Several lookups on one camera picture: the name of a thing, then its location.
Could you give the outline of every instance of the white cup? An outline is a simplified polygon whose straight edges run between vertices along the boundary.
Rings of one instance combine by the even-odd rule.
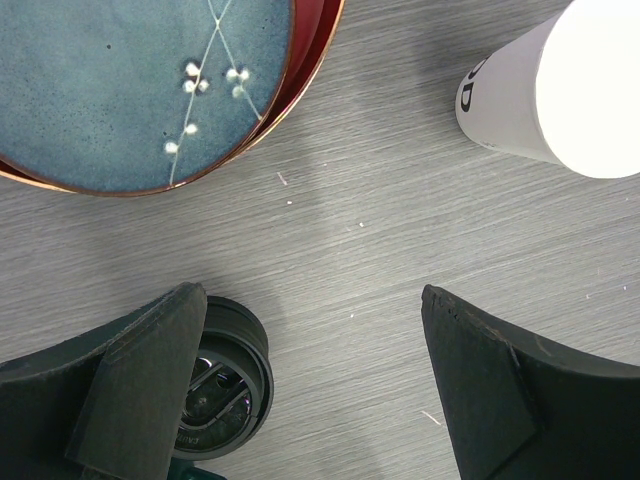
[[[574,0],[460,84],[464,133],[593,178],[640,172],[640,1]]]

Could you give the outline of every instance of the blue ceramic plate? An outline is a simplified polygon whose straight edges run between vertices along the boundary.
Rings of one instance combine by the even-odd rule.
[[[0,2],[0,156],[70,190],[139,194],[211,170],[260,126],[292,0]]]

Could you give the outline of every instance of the gray wooden surface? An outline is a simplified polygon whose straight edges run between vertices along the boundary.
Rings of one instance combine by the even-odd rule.
[[[640,178],[494,154],[456,126],[463,75],[567,3],[349,0],[294,113],[203,180],[114,200],[0,179],[0,361],[184,280],[243,302],[277,392],[255,440],[210,462],[230,480],[457,478],[445,426],[423,413],[444,420],[427,283],[640,364]]]

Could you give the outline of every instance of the wood grain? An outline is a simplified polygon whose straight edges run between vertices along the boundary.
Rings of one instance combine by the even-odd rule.
[[[541,335],[640,364],[640,178],[495,154],[453,99],[483,56],[566,0],[349,0],[293,114],[172,193],[114,200],[0,179],[0,361],[183,280],[261,318],[277,390],[230,480],[458,473],[420,320],[427,283]],[[285,186],[278,172],[286,180]]]

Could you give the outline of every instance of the white dot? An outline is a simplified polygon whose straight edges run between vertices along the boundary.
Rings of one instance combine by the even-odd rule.
[[[204,78],[200,80],[200,83],[198,83],[198,90],[204,93],[207,91],[208,88],[209,88],[209,81]]]
[[[184,71],[190,77],[197,77],[198,75],[200,75],[200,68],[193,62],[189,62],[187,64],[187,67],[184,69]]]
[[[198,126],[195,123],[190,123],[184,129],[184,133],[187,135],[194,135],[198,131]]]
[[[167,153],[178,153],[178,144],[176,142],[167,142],[164,144],[164,151]]]
[[[196,91],[196,84],[193,80],[187,80],[182,84],[182,89],[187,93],[193,93]]]
[[[235,68],[227,70],[227,80],[229,82],[234,81],[236,78],[238,78],[238,71]]]

